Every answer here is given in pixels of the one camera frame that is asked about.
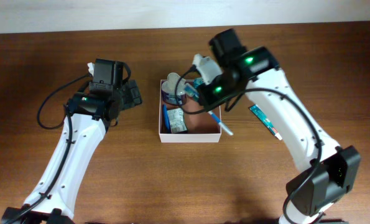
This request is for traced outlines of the blue mouthwash bottle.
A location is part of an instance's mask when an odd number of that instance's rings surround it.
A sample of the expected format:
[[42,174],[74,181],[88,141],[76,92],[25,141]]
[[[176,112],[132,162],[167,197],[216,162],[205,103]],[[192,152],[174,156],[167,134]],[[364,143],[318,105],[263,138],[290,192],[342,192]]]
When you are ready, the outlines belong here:
[[193,87],[195,88],[195,89],[197,89],[201,84],[203,84],[204,83],[204,81],[203,81],[203,79],[202,78],[196,78],[196,79],[194,79],[194,81],[193,81]]

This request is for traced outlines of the clear cap deodorant bottle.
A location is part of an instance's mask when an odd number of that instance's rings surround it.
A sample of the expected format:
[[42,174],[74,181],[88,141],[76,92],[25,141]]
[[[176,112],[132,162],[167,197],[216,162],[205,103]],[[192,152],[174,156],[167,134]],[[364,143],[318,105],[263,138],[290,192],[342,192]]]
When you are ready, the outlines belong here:
[[162,100],[170,105],[184,105],[186,103],[185,93],[186,80],[181,79],[180,75],[172,72],[167,75],[167,80],[162,83]]

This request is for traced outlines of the blue white toothbrush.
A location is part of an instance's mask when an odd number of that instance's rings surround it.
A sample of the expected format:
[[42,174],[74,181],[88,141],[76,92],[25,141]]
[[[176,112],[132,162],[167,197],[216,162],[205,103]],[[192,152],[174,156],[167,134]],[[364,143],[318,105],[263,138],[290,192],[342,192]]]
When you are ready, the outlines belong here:
[[[192,98],[195,101],[198,101],[199,94],[197,90],[191,86],[191,84],[186,83],[184,91],[190,98]],[[224,122],[222,122],[222,120],[219,117],[217,117],[217,115],[214,114],[214,112],[209,111],[208,114],[216,121],[216,123],[222,128],[223,131],[225,131],[230,136],[234,135],[234,133],[227,127],[227,125],[225,125]]]

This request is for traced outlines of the blue disposable razor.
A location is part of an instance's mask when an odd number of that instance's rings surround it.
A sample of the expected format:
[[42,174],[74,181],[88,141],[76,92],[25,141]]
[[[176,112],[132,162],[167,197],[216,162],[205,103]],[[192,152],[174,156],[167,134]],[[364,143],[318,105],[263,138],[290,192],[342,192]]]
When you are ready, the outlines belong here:
[[167,134],[170,134],[171,130],[170,130],[169,115],[168,115],[167,107],[165,104],[162,105],[162,112],[163,112],[164,125],[167,130]]

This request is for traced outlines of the green toothpaste tube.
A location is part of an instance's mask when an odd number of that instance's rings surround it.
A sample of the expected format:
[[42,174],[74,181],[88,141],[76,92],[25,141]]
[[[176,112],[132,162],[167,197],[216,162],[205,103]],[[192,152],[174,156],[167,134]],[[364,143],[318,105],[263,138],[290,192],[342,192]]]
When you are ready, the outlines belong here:
[[279,132],[275,129],[272,122],[266,116],[266,114],[258,107],[257,105],[253,105],[250,108],[250,111],[261,121],[261,123],[269,130],[269,132],[275,136],[278,140],[282,140],[282,136]]

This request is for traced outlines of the green white packet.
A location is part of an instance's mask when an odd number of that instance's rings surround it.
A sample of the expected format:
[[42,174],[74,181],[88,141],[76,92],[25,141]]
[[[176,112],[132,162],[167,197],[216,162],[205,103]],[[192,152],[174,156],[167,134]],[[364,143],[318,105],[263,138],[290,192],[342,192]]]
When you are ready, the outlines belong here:
[[177,108],[173,110],[168,110],[167,115],[169,119],[170,132],[172,134],[187,132],[187,127],[183,117],[184,112],[182,109]]

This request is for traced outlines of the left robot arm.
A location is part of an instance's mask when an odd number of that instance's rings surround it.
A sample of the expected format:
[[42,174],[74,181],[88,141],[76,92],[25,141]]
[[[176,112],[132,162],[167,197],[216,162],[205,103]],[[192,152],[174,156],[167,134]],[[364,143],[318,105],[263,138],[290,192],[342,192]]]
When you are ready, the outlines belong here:
[[76,197],[88,164],[120,112],[142,104],[131,69],[96,59],[86,82],[64,104],[62,133],[38,184],[21,208],[6,208],[1,223],[72,223]]

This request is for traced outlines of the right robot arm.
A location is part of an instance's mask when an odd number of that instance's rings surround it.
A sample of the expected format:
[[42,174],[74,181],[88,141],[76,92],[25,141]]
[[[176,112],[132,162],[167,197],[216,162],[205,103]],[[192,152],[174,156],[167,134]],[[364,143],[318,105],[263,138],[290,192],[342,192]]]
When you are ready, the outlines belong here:
[[286,185],[279,223],[319,223],[325,211],[353,189],[361,156],[343,148],[314,120],[266,47],[248,50],[234,29],[209,41],[213,58],[196,54],[193,66],[204,111],[243,95],[267,115],[300,172]]

